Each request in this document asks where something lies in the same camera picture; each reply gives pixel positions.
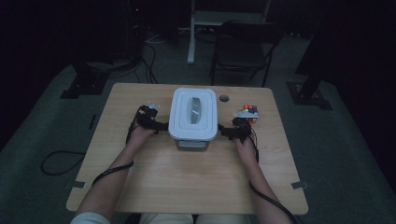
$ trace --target container lid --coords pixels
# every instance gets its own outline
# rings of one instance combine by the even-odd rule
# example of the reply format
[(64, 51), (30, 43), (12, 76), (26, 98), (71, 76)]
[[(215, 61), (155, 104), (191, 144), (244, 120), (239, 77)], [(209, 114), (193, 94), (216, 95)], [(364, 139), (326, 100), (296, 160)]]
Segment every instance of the container lid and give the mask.
[(215, 138), (218, 133), (215, 92), (193, 88), (175, 90), (168, 130), (177, 140), (209, 141)]

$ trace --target wooden tabletop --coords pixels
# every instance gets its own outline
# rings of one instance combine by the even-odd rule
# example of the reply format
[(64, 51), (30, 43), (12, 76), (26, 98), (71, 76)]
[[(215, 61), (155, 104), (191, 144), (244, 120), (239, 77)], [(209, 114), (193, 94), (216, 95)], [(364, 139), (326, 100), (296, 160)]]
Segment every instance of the wooden tabletop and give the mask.
[[(219, 124), (232, 127), (233, 113), (256, 105), (260, 117), (252, 128), (258, 136), (260, 167), (276, 196), (293, 214), (308, 206), (283, 129), (274, 95), (266, 88), (177, 86), (118, 83), (114, 85), (78, 173), (83, 189), (73, 188), (67, 209), (76, 211), (92, 181), (125, 146), (136, 109), (151, 101), (160, 105), (156, 120), (169, 121), (174, 91), (206, 88), (218, 98)], [(225, 94), (230, 101), (223, 103)], [(117, 211), (136, 213), (254, 214), (248, 180), (233, 141), (218, 133), (204, 152), (180, 151), (167, 132), (150, 137), (134, 159)]]

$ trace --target chair backrest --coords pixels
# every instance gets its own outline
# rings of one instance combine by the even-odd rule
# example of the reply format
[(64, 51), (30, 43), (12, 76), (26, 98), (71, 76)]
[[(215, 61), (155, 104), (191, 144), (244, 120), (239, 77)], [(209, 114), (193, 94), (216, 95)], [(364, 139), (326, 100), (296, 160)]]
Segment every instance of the chair backrest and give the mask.
[(277, 45), (284, 34), (284, 29), (274, 22), (226, 21), (218, 37), (229, 35), (242, 41)]

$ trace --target person's right hand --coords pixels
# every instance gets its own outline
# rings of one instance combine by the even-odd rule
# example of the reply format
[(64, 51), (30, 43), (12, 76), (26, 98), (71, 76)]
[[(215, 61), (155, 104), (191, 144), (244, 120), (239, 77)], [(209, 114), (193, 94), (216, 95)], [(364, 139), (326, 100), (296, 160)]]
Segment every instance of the person's right hand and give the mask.
[(241, 159), (242, 163), (244, 163), (246, 166), (253, 164), (253, 162), (257, 163), (255, 148), (250, 139), (245, 139), (243, 143), (241, 143), (241, 140), (238, 138), (235, 138), (233, 141), (235, 142), (236, 150), (238, 151), (239, 158)]

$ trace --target pants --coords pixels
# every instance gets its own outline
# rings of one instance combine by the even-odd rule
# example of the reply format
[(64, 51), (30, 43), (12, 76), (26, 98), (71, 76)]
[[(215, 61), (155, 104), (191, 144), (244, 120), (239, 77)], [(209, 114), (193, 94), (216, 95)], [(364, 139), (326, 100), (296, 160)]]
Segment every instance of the pants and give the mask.
[[(190, 214), (142, 214), (139, 224), (192, 224)], [(248, 224), (245, 215), (200, 215), (196, 224)]]

